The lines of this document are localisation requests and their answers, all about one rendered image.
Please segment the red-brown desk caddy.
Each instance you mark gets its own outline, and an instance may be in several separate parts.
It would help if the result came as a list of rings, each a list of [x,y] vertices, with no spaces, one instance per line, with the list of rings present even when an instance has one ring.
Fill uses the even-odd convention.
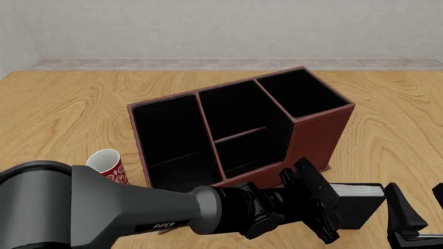
[[[303,67],[131,103],[129,119],[147,186],[260,188],[301,158],[329,160],[354,103]]]

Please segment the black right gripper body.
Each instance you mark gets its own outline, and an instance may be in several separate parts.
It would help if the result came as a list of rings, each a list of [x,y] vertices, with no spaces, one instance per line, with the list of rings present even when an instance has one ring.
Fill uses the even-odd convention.
[[[388,229],[391,249],[443,249],[443,234],[420,234],[418,230]]]

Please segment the black book with white pages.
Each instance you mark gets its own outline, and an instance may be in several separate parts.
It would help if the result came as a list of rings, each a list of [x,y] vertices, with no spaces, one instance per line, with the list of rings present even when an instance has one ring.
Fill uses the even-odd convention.
[[[384,188],[379,183],[335,183],[340,204],[336,213],[340,230],[359,230],[385,201]]]

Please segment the red paper cup white pattern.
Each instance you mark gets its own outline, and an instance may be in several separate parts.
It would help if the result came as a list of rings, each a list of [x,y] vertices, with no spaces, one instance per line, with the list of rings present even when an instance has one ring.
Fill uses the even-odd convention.
[[[101,149],[93,153],[87,159],[86,166],[96,170],[112,182],[129,184],[120,153],[115,149]]]

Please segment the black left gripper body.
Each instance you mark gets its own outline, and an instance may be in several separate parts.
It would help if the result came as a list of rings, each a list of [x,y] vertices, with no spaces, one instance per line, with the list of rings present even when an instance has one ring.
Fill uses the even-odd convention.
[[[301,221],[325,244],[340,238],[341,218],[336,213],[340,198],[322,174],[305,157],[295,163]]]

